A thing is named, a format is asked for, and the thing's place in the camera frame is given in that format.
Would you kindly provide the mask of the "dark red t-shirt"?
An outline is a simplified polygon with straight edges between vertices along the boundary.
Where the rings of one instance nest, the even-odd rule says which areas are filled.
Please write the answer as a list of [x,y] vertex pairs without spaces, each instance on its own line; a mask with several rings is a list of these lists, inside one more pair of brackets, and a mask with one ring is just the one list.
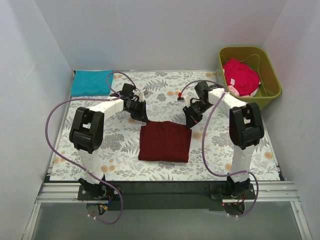
[[139,134],[140,161],[187,163],[192,130],[171,121],[149,121]]

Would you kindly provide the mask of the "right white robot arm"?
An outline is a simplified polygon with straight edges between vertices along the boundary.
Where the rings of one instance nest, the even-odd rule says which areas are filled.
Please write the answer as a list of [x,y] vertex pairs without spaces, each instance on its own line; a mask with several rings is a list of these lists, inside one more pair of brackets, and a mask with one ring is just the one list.
[[197,99],[177,95],[183,101],[182,109],[186,118],[186,127],[191,129],[203,119],[208,109],[219,108],[229,118],[229,137],[233,143],[232,166],[226,180],[214,188],[219,197],[229,196],[237,199],[250,189],[250,171],[255,147],[265,135],[260,107],[257,103],[246,103],[232,96],[220,84],[211,80],[196,80],[194,89]]

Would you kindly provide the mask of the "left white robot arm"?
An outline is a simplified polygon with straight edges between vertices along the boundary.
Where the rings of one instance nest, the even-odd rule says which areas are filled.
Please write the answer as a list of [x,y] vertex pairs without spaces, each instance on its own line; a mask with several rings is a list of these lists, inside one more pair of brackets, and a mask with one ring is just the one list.
[[77,108],[69,133],[69,140],[77,149],[82,166],[83,178],[78,181],[86,194],[95,200],[107,198],[110,187],[103,184],[105,174],[101,169],[99,148],[104,138],[106,119],[122,111],[130,113],[133,120],[147,123],[145,93],[132,84],[125,83],[122,90],[111,94],[107,100],[89,108]]

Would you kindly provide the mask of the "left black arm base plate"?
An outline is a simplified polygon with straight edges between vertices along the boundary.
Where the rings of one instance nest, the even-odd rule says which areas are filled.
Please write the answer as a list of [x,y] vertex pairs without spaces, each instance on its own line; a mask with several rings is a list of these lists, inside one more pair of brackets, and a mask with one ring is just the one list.
[[119,199],[118,191],[109,186],[100,186],[98,190],[90,190],[81,185],[77,195],[77,200],[79,201],[118,201]]

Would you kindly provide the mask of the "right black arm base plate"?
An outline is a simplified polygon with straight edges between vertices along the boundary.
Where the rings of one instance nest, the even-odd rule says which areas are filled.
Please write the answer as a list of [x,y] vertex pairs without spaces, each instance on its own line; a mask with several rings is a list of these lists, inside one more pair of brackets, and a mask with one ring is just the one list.
[[212,200],[253,200],[256,197],[256,192],[254,186],[250,183],[249,188],[244,191],[244,193],[231,193],[230,187],[227,183],[222,182],[212,182],[208,187],[205,188],[205,192]]

